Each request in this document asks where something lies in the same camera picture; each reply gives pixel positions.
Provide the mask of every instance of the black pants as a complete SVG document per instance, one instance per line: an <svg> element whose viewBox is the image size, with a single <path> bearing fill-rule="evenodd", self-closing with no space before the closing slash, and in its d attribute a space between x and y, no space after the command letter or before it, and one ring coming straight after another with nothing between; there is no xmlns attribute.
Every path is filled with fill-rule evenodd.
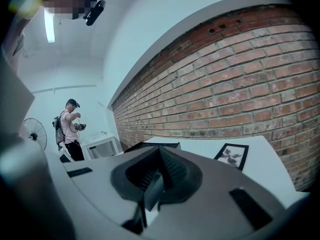
<svg viewBox="0 0 320 240"><path fill-rule="evenodd" d="M70 156L74 161L85 160L84 154L78 141L73 141L71 143L65 144L65 147L68 149Z"/></svg>

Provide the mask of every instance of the picture frame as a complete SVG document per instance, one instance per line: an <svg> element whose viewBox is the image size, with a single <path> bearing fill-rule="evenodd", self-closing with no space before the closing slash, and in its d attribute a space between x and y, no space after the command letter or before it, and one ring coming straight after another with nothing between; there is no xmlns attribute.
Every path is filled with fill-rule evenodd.
<svg viewBox="0 0 320 240"><path fill-rule="evenodd" d="M214 159L242 171L246 163L248 150L248 145L225 143Z"/></svg>

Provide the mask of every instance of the black cap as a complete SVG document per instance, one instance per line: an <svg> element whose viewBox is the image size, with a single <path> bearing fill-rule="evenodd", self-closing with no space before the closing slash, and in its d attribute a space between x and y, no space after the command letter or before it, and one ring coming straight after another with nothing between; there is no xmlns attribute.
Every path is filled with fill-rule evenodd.
<svg viewBox="0 0 320 240"><path fill-rule="evenodd" d="M67 101L67 104L68 104L68 103L74 105L76 108L80 108L79 103L76 102L73 98L70 98L70 99Z"/></svg>

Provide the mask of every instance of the ceiling light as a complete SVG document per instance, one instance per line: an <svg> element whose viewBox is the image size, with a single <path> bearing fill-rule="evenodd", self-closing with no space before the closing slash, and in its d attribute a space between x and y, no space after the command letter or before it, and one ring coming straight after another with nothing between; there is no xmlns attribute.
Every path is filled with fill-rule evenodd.
<svg viewBox="0 0 320 240"><path fill-rule="evenodd" d="M43 8L44 12L44 25L46 38L48 39L48 43L54 43L56 41L55 37L55 28L54 28L54 14L49 13L45 8Z"/></svg>

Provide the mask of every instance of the white wall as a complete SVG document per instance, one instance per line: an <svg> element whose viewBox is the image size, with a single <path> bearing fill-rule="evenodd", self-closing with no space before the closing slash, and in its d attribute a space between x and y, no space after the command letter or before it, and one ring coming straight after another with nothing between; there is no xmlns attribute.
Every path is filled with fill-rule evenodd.
<svg viewBox="0 0 320 240"><path fill-rule="evenodd" d="M273 3L288 0L135 0L104 56L105 102L110 106L154 55L189 29L231 10Z"/></svg>
<svg viewBox="0 0 320 240"><path fill-rule="evenodd" d="M106 108L98 102L102 85L101 59L61 58L48 50L38 51L28 58L20 58L18 75L35 96L25 118L35 118L43 124L47 134L46 150L58 151L52 122L64 110L68 99L75 99L81 105L76 111L81 113L80 122L87 124L80 132L81 141L100 131L110 132Z"/></svg>

